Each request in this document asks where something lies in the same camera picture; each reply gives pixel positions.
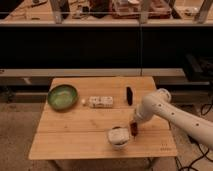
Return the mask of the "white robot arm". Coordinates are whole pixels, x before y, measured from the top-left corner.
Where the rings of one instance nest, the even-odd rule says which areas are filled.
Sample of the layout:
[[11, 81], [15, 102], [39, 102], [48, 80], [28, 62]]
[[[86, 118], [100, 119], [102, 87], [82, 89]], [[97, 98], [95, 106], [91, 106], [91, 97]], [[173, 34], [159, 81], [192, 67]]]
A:
[[171, 104], [171, 94], [160, 88], [145, 95], [135, 109], [133, 121], [148, 122], [157, 115], [185, 131], [192, 138], [213, 150], [213, 122], [183, 111]]

